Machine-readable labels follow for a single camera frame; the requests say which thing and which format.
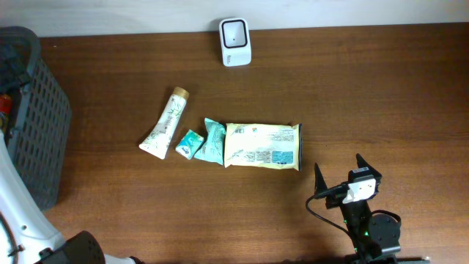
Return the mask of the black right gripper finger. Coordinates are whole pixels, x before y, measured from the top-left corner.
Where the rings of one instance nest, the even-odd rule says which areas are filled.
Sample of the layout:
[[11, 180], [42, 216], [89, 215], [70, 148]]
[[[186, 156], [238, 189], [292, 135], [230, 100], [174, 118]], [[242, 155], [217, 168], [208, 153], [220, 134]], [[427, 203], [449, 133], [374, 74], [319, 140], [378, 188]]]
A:
[[327, 187], [327, 184], [325, 183], [324, 177], [317, 163], [314, 164], [314, 175], [315, 175], [314, 196], [325, 197], [328, 187]]
[[367, 161], [365, 161], [365, 159], [359, 153], [357, 153], [355, 157], [357, 160], [357, 165], [360, 169], [367, 167], [369, 172], [374, 176], [374, 178], [381, 178], [381, 174]]

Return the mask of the yellow wet wipes pack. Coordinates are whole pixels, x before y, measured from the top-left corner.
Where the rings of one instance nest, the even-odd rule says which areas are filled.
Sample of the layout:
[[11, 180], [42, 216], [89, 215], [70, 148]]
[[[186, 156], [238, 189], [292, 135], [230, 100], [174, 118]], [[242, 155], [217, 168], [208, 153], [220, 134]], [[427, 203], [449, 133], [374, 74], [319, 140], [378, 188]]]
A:
[[301, 170], [302, 125], [228, 123], [224, 166]]

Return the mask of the teal green snack pouch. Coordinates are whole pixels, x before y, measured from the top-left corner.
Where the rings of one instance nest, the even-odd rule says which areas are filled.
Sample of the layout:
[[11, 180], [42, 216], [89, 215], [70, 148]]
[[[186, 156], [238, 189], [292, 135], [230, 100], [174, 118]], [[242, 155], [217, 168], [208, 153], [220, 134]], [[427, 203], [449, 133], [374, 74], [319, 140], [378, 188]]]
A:
[[224, 140], [226, 137], [225, 127], [209, 118], [204, 119], [208, 132], [207, 139], [196, 152], [194, 158], [224, 165]]

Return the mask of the small teal tissue packet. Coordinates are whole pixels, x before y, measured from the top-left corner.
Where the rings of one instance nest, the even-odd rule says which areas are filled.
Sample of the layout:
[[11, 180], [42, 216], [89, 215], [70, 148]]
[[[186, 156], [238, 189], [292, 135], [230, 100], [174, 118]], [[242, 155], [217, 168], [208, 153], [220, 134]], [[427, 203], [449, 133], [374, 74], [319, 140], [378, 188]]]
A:
[[176, 146], [175, 150], [183, 157], [191, 160], [195, 153], [204, 143], [204, 137], [198, 133], [189, 130], [181, 139], [180, 143]]

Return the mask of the white tube with gold cap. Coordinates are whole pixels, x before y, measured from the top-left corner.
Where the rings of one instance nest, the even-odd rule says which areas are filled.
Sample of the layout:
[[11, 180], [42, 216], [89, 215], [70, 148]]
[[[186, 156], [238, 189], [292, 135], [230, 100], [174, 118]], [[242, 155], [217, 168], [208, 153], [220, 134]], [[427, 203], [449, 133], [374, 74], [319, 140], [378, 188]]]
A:
[[157, 124], [139, 148], [159, 159], [166, 157], [174, 132], [184, 112], [189, 92], [175, 87]]

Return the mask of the orange red spaghetti packet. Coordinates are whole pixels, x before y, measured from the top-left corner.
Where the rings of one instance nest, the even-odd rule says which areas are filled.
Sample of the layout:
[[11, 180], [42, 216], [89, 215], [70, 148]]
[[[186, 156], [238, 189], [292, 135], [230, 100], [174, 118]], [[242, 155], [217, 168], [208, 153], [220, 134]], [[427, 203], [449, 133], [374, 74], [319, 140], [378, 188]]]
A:
[[6, 133], [9, 123], [10, 113], [12, 111], [12, 98], [7, 94], [1, 94], [0, 112], [1, 112], [1, 130]]

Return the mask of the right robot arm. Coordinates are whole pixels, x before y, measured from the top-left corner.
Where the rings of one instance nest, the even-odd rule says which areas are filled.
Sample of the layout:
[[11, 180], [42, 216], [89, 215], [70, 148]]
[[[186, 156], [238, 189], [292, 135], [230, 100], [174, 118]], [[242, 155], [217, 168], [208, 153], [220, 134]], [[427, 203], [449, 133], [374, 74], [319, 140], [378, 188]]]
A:
[[[352, 241], [355, 253], [346, 263], [429, 263], [424, 258], [399, 259], [402, 219], [387, 210], [370, 210], [368, 201], [379, 193], [382, 174], [357, 154], [358, 168], [349, 171], [347, 181], [327, 187], [318, 164], [314, 165], [314, 195], [306, 200], [306, 210], [318, 219], [343, 231]], [[309, 203], [324, 199], [327, 209], [339, 208], [346, 227], [315, 213]]]

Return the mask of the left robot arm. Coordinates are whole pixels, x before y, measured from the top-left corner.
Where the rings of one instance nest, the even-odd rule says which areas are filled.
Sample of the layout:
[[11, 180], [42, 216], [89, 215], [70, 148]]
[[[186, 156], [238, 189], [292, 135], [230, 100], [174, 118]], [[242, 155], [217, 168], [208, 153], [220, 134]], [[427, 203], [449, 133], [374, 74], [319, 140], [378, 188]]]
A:
[[87, 231], [65, 239], [37, 207], [1, 135], [1, 262], [137, 264], [137, 257], [105, 254]]

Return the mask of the white barcode scanner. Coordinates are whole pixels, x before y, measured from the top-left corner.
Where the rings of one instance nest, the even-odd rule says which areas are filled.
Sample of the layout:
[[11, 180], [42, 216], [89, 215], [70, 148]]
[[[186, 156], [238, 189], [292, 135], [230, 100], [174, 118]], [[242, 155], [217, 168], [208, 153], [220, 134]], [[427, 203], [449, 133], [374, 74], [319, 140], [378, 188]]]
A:
[[243, 18], [226, 18], [218, 25], [222, 62], [225, 67], [251, 63], [252, 50], [248, 23]]

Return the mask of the grey plastic mesh basket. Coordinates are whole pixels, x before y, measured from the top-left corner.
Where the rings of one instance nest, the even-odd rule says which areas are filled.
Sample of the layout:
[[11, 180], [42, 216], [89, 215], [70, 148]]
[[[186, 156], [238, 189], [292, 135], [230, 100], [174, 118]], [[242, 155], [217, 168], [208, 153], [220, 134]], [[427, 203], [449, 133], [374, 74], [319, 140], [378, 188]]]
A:
[[39, 209], [50, 210], [59, 196], [72, 109], [30, 29], [1, 28], [1, 93], [12, 98], [5, 135], [12, 163]]

